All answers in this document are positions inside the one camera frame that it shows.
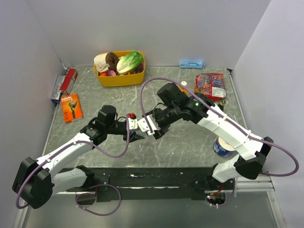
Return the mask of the orange drink bottle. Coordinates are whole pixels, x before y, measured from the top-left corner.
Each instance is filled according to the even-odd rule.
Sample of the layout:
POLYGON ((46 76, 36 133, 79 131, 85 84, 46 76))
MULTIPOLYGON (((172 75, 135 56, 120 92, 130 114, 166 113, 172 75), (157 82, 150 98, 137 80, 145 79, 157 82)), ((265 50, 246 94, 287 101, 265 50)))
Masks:
POLYGON ((188 90, 185 89, 185 86, 179 85, 178 87, 182 92, 184 92, 185 94, 188 94, 188 90))

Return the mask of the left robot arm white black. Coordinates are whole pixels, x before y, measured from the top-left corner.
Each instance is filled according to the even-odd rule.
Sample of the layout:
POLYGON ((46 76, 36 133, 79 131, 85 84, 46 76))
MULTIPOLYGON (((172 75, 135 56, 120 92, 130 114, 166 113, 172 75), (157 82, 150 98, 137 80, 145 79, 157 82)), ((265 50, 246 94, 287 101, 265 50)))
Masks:
POLYGON ((109 134, 126 136, 126 144, 129 144, 138 132, 144 134, 150 129, 151 124, 146 114, 140 120, 127 114, 122 122, 116 118, 114 106, 103 106, 97 117, 90 120, 70 141, 49 154, 35 160, 27 157, 21 162, 12 186, 17 194, 16 207, 23 209, 31 206, 37 209, 58 192, 74 187, 80 187, 84 191, 92 189, 94 178, 84 168, 74 168, 67 172, 61 170, 94 148, 114 158, 114 155, 99 147, 109 134))

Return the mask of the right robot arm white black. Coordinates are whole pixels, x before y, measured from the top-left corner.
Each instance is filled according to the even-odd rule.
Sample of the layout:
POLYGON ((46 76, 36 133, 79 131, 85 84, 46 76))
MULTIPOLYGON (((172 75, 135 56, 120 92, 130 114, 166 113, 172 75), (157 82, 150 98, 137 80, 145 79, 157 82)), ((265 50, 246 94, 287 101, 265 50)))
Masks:
POLYGON ((155 133, 156 139, 168 132, 172 123, 183 119, 210 130, 238 152, 234 158, 213 166, 213 172, 208 176, 208 185, 212 189, 219 189, 224 182, 235 177, 250 180, 258 177, 271 150, 273 140, 270 137, 252 140, 252 133, 225 117, 224 112, 205 95, 195 93, 188 97, 174 83, 164 85, 157 95, 167 107, 153 113, 160 128, 155 133))

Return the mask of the orange razor box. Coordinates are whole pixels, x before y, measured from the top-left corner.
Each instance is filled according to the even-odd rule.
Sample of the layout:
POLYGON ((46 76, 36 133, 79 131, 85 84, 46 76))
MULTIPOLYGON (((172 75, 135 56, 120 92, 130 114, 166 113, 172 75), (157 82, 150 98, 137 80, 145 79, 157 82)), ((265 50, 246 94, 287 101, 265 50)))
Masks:
POLYGON ((78 94, 71 94, 61 98, 61 107, 65 123, 83 119, 83 112, 78 94))

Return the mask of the yellow plastic basket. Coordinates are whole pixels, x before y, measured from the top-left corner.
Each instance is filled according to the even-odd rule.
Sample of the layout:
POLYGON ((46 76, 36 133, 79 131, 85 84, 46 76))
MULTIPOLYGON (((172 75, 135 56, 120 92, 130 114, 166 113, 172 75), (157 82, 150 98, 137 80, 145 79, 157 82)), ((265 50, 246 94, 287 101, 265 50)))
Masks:
MULTIPOLYGON (((116 51, 115 53, 118 58, 131 53, 133 51, 116 51)), ((94 73, 103 87, 120 87, 120 86, 133 86, 139 85, 144 80, 144 71, 145 71, 145 59, 142 52, 138 51, 143 56, 143 62, 137 67, 136 70, 129 72, 125 75, 120 75, 117 70, 109 70, 107 72, 99 73, 94 66, 94 73)))

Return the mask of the blue tissue pack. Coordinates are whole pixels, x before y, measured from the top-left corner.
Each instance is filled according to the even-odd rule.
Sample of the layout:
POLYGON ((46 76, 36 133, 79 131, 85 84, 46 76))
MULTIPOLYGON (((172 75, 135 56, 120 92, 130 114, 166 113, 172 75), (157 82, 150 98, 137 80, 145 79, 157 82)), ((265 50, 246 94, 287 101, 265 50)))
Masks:
POLYGON ((179 64, 180 68, 193 68, 193 69, 203 69, 205 64, 198 61, 181 61, 179 64))

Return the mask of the small dark jar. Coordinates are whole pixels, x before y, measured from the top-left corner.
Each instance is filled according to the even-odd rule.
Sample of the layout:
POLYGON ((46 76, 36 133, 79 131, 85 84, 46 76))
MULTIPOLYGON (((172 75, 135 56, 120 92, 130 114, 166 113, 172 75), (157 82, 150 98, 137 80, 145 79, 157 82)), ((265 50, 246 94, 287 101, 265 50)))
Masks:
POLYGON ((221 109, 221 111, 224 111, 225 104, 226 104, 226 100, 224 100, 224 99, 220 100, 218 106, 221 109))

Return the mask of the red snack bag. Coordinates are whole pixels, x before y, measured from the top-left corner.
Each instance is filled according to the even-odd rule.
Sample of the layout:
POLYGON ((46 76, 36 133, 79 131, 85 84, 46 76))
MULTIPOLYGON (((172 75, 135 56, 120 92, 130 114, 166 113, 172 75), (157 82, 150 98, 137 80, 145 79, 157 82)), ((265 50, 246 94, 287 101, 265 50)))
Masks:
POLYGON ((195 77, 194 92, 204 94, 212 101, 226 98, 224 75, 221 73, 202 73, 195 77))

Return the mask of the plush cabbage toy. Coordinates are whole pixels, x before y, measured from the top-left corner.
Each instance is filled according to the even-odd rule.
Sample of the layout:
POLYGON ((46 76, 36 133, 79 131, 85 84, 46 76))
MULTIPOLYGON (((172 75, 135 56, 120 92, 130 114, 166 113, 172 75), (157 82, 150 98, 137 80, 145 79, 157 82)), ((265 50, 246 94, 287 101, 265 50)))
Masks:
POLYGON ((125 75, 136 70, 142 62, 143 56, 138 51, 133 51, 119 59, 116 70, 120 75, 125 75))

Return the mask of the brown beige plush toy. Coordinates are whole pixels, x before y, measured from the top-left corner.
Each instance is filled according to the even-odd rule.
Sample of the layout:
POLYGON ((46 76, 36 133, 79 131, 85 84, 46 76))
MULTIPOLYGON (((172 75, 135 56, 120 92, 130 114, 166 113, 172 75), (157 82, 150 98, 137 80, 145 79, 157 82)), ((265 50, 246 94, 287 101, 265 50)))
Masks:
POLYGON ((94 66, 99 73, 107 72, 109 70, 116 71, 118 62, 119 58, 113 52, 103 53, 94 58, 94 66))

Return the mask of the white blue can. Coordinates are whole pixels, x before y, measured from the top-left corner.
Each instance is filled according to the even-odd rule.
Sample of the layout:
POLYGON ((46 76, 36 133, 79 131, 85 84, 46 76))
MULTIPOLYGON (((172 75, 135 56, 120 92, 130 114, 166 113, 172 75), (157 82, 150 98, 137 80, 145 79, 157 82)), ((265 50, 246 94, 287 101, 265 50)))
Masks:
POLYGON ((230 157, 236 150, 229 145, 222 138, 218 137, 213 143, 213 151, 220 157, 228 158, 230 157))

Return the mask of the purple grey box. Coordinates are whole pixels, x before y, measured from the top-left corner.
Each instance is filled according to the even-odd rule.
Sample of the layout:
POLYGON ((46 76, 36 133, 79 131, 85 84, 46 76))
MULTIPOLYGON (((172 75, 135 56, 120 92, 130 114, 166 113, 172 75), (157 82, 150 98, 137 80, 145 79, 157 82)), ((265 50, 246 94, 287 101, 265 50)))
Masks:
POLYGON ((58 104, 59 101, 60 101, 60 98, 61 98, 61 86, 63 84, 65 80, 65 76, 57 76, 57 79, 56 79, 56 82, 55 82, 55 85, 54 85, 54 88, 53 88, 53 92, 52 92, 52 95, 51 95, 51 101, 55 104, 58 104))

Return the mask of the red box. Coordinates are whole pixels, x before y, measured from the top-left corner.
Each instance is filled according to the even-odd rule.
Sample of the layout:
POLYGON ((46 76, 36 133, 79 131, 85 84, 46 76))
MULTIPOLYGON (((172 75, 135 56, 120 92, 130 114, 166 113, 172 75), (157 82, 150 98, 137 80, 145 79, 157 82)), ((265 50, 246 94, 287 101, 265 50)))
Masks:
POLYGON ((75 68, 70 68, 61 85, 60 91, 65 95, 70 95, 77 77, 77 70, 75 68))

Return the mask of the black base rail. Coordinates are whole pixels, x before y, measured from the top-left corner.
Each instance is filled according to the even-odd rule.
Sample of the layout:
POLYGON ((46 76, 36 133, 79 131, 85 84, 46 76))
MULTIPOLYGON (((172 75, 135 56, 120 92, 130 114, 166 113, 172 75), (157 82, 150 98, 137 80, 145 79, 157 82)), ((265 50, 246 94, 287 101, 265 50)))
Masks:
POLYGON ((236 188, 232 179, 224 183, 211 180, 211 168, 87 168, 84 186, 69 187, 72 191, 96 191, 97 202, 116 200, 205 200, 208 191, 236 188))

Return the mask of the aluminium frame rail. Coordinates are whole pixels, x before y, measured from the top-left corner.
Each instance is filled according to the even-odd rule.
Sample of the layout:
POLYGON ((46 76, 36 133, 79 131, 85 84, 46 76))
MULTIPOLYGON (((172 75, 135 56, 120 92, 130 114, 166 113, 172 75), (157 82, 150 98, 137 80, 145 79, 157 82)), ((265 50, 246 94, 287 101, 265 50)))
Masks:
POLYGON ((236 190, 242 192, 275 191, 272 180, 265 175, 259 175, 255 180, 244 177, 236 178, 236 190))

